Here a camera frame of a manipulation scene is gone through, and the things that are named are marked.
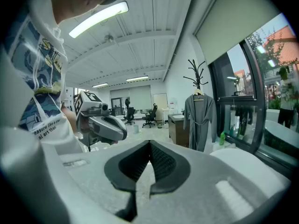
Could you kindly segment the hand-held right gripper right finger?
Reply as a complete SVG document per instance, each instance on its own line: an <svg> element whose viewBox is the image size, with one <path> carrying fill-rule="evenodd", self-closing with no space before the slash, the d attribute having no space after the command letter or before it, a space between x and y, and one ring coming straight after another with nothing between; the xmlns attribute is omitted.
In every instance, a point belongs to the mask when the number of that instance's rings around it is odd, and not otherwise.
<svg viewBox="0 0 299 224"><path fill-rule="evenodd" d="M149 145L149 161L155 176L155 183L150 187L150 195L174 192L190 175L189 161L154 140L149 141Z"/></svg>

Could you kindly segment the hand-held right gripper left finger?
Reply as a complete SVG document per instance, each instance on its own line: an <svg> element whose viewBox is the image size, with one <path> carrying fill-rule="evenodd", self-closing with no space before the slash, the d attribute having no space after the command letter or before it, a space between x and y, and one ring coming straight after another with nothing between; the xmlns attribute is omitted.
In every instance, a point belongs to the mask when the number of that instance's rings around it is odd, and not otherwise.
<svg viewBox="0 0 299 224"><path fill-rule="evenodd" d="M110 158L104 165L104 173L115 189L129 193L126 207L116 216L126 221L133 221L137 216L136 183L149 162L149 141Z"/></svg>

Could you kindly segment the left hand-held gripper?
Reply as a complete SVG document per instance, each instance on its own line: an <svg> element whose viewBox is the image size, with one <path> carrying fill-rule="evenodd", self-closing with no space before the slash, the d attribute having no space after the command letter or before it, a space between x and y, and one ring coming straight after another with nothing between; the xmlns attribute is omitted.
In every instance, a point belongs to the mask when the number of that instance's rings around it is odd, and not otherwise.
<svg viewBox="0 0 299 224"><path fill-rule="evenodd" d="M82 134L80 141L87 147L99 142L100 137L114 141L125 140L127 128L117 117L110 115L108 105L92 92L81 91L74 103L76 125L79 131L80 120L88 117L90 133Z"/></svg>

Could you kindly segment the grey coat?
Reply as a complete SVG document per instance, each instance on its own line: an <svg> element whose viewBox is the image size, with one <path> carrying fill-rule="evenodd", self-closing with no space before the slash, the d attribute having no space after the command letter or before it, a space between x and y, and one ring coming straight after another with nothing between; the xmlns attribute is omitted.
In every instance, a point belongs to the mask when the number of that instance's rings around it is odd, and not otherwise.
<svg viewBox="0 0 299 224"><path fill-rule="evenodd" d="M185 100L184 129L189 127L189 148L203 152L211 127L211 139L214 143L217 138L217 112L216 104L209 95L191 95Z"/></svg>

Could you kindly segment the wooden clothes hanger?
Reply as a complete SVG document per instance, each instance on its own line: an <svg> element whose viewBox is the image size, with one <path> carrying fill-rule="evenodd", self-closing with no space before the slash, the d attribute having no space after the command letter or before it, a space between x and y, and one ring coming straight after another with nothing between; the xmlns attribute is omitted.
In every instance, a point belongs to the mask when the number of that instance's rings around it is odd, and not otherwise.
<svg viewBox="0 0 299 224"><path fill-rule="evenodd" d="M194 101L203 101L204 100L204 93L200 89L196 89L193 95Z"/></svg>

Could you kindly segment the person's left forearm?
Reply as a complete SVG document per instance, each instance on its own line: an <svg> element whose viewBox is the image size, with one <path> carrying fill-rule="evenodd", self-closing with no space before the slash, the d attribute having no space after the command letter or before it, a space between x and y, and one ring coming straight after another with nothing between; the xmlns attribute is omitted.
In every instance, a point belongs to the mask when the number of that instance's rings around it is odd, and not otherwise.
<svg viewBox="0 0 299 224"><path fill-rule="evenodd" d="M76 114L74 112L70 111L64 105L61 106L61 111L64 113L64 115L68 119L68 121L69 121L69 123L72 127L73 132L76 133L78 131L77 125L76 125Z"/></svg>

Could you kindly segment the person's left hand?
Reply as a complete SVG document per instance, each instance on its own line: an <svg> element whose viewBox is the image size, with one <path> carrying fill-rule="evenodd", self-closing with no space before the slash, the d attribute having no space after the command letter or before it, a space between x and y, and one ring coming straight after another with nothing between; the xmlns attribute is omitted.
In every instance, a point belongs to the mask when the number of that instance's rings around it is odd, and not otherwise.
<svg viewBox="0 0 299 224"><path fill-rule="evenodd" d="M79 132L81 134L85 134L85 133L90 133L91 132L91 129L90 129L90 126L89 126L89 119L88 117L82 117L80 122L80 128L79 128Z"/></svg>

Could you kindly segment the black office chair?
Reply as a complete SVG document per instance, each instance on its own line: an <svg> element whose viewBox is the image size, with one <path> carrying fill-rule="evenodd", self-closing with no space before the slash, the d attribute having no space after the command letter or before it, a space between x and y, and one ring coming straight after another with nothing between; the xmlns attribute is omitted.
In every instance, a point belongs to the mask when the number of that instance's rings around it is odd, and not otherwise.
<svg viewBox="0 0 299 224"><path fill-rule="evenodd" d="M127 115L124 116L124 119L126 120L125 122L125 125L126 124L134 124L135 122L133 121L134 119L134 113L135 113L135 109L133 107L130 107L128 110L127 110Z"/></svg>
<svg viewBox="0 0 299 224"><path fill-rule="evenodd" d="M142 125L142 128L145 126L149 126L150 128L155 125L154 121L156 118L156 112L157 112L157 105L153 104L153 109L149 111L148 114L146 114L142 119L145 121L145 123Z"/></svg>

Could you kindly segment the dark sink cabinet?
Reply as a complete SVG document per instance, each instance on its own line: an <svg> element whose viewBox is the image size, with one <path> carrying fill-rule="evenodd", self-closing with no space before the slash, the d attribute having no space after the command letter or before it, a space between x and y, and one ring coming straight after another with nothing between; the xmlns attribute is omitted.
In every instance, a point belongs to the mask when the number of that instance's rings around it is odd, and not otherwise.
<svg viewBox="0 0 299 224"><path fill-rule="evenodd" d="M186 129L184 129L184 115L182 114L169 114L169 138L173 143L182 147L189 147L189 131L190 121L187 120Z"/></svg>

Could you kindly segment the beige board panel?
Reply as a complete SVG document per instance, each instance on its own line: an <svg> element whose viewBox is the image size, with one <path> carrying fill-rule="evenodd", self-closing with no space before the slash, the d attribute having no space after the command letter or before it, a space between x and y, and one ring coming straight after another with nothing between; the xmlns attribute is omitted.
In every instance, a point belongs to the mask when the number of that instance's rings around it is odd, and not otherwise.
<svg viewBox="0 0 299 224"><path fill-rule="evenodd" d="M157 105L157 109L161 110L168 108L168 99L166 93L154 94L154 103Z"/></svg>

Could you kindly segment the person's printed white shirt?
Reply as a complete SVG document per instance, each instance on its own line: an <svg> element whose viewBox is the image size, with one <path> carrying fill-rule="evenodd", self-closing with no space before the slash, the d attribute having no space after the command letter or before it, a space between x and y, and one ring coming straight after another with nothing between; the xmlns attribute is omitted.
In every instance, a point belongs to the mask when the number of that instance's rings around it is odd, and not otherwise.
<svg viewBox="0 0 299 224"><path fill-rule="evenodd" d="M61 111L68 63L63 43L51 0L28 0L4 39L5 54L16 74L34 92L18 126L42 144L53 145L59 155L82 151Z"/></svg>

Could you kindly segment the black coat rack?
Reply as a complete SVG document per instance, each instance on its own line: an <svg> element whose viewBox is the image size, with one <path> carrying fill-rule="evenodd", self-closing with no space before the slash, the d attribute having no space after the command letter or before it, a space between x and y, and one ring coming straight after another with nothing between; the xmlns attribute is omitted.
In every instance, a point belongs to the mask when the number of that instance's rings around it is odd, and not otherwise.
<svg viewBox="0 0 299 224"><path fill-rule="evenodd" d="M204 69L202 68L201 71L199 72L199 68L201 67L201 65L203 65L206 61L203 61L202 63L200 63L198 66L196 66L195 60L192 59L192 61L190 59L188 59L188 62L191 64L191 67L189 67L188 69L193 70L194 74L195 74L195 78L190 78L190 77L186 77L183 76L183 78L185 79L189 79L193 81L193 86L197 89L200 89L201 86L208 84L208 82L202 83L201 80L203 78L202 73L204 71Z"/></svg>

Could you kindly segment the long ceiling light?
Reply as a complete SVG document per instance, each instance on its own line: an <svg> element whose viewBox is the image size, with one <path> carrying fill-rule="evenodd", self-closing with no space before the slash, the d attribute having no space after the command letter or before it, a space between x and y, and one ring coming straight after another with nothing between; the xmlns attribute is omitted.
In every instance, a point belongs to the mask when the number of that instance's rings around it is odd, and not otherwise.
<svg viewBox="0 0 299 224"><path fill-rule="evenodd" d="M107 20L113 16L126 13L129 11L129 7L126 1L122 1L118 4L107 7L99 12L96 12L94 15L85 19L83 22L78 24L73 30L69 32L69 36L72 38L77 38L80 34L91 28L92 26Z"/></svg>

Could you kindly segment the white roller blind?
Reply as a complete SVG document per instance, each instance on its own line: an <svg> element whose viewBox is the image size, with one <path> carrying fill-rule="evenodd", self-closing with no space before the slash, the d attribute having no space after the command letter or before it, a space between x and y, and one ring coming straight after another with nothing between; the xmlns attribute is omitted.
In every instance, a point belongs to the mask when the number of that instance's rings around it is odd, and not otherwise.
<svg viewBox="0 0 299 224"><path fill-rule="evenodd" d="M207 64L278 14L271 0L216 0L196 34Z"/></svg>

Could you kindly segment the black window frame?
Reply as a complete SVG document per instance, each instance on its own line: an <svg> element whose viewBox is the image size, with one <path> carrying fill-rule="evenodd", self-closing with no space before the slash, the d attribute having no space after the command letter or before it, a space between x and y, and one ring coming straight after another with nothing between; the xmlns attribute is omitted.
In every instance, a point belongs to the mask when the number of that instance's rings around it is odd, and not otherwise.
<svg viewBox="0 0 299 224"><path fill-rule="evenodd" d="M275 171L299 175L299 87L290 65L251 35L209 65L217 131Z"/></svg>

